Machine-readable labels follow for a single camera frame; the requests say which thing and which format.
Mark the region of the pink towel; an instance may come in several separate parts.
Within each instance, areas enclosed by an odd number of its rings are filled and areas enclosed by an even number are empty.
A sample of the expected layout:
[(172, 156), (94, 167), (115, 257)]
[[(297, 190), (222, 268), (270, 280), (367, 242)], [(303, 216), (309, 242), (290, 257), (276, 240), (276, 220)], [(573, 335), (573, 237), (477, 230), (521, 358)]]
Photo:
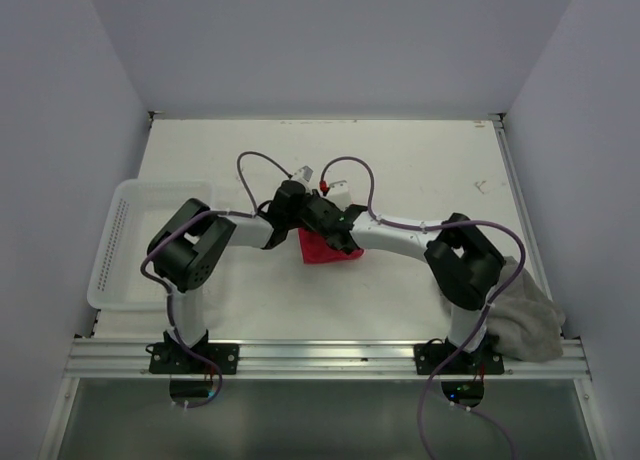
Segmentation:
[(320, 265), (357, 260), (364, 255), (364, 251), (362, 249), (355, 250), (349, 254), (331, 249), (319, 234), (302, 228), (298, 230), (298, 238), (302, 260), (306, 265)]

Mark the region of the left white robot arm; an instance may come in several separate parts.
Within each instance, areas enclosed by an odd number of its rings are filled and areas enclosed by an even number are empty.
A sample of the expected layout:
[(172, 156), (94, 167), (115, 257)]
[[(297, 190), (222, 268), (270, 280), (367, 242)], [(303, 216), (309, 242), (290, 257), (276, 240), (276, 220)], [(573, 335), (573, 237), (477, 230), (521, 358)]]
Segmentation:
[(207, 363), (208, 349), (201, 341), (208, 331), (198, 296), (225, 249), (276, 248), (303, 226), (300, 213), (317, 196), (302, 182), (285, 180), (266, 210), (254, 214), (213, 210), (192, 198), (155, 235), (140, 272), (166, 291), (166, 334), (176, 343), (172, 359), (182, 370), (197, 372)]

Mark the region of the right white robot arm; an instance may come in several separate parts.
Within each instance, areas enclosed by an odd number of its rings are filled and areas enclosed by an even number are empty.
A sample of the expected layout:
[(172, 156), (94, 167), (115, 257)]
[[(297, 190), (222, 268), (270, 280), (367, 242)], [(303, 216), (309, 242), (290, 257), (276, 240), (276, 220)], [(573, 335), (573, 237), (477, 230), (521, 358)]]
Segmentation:
[(304, 228), (334, 250), (380, 250), (424, 261), (451, 304), (447, 364), (464, 373), (480, 362), (479, 347), (486, 335), (482, 311), (505, 259), (468, 217), (454, 214), (442, 222), (389, 220), (372, 215), (364, 206), (342, 210), (317, 197), (303, 207), (300, 219)]

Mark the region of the clear plastic basket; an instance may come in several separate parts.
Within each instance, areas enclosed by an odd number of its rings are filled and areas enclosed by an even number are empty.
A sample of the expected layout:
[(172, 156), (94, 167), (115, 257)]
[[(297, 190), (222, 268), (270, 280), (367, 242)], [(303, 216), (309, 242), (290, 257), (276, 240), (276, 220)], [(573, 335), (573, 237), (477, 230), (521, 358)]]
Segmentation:
[(210, 204), (208, 181), (126, 180), (115, 190), (87, 290), (89, 305), (115, 312), (164, 309), (164, 289), (140, 274), (147, 247), (190, 198)]

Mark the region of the grey towel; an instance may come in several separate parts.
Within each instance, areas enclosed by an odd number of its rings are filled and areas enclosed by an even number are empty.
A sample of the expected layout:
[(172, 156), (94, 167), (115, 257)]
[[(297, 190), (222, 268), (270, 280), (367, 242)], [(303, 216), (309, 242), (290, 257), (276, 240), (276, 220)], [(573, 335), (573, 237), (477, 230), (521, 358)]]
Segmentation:
[(511, 359), (542, 363), (563, 356), (566, 315), (524, 269), (496, 298), (487, 319), (494, 351)]

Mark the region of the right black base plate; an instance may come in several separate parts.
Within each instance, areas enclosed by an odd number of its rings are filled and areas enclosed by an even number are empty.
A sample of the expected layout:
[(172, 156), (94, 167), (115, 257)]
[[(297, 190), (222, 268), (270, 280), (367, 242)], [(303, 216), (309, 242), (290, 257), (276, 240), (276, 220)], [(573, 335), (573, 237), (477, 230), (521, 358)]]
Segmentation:
[[(432, 339), (413, 346), (413, 358), (418, 375), (431, 375), (456, 350), (449, 340)], [(490, 338), (485, 338), (479, 348), (471, 353), (461, 351), (442, 367), (437, 375), (502, 375), (505, 367), (501, 354), (493, 350)]]

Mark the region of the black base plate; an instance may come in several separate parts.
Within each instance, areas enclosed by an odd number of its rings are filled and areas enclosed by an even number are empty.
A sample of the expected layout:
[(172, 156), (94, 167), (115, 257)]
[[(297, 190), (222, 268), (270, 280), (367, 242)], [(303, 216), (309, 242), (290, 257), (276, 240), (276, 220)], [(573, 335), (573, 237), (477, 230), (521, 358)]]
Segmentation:
[[(413, 346), (413, 358), (418, 375), (431, 375), (456, 350), (449, 340), (432, 339)], [(493, 350), (490, 338), (485, 338), (479, 348), (471, 353), (461, 351), (442, 367), (437, 375), (502, 375), (505, 367), (501, 354)]]
[[(191, 348), (195, 354), (215, 363), (223, 375), (235, 375), (239, 360), (239, 345), (234, 343), (199, 342)], [(177, 343), (168, 341), (149, 344), (148, 371), (156, 375), (205, 375), (215, 370), (205, 362), (187, 354)]]

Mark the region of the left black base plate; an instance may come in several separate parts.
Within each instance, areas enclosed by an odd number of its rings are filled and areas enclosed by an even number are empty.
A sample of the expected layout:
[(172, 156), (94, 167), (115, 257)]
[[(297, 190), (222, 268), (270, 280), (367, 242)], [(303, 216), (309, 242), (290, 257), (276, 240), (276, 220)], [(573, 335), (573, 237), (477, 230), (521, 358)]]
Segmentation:
[[(195, 354), (215, 363), (223, 375), (235, 375), (239, 360), (239, 345), (234, 343), (199, 342), (191, 348)], [(149, 344), (148, 371), (156, 375), (205, 375), (215, 370), (205, 362), (187, 354), (177, 343), (168, 341)]]

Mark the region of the aluminium mounting rail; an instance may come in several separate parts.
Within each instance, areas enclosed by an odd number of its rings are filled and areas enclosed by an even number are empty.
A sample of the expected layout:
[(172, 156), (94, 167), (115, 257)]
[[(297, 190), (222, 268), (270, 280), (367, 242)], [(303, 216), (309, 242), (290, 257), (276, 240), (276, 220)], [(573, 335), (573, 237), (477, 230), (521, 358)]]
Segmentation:
[[(67, 378), (201, 379), (204, 375), (156, 375), (148, 371), (149, 339), (76, 339), (63, 369)], [(413, 358), (416, 340), (408, 341), (267, 341), (220, 340), (239, 345), (239, 360), (231, 380), (424, 380)], [(502, 375), (440, 375), (446, 380), (583, 380), (590, 376), (580, 341), (565, 341), (563, 356), (533, 363), (502, 355)]]

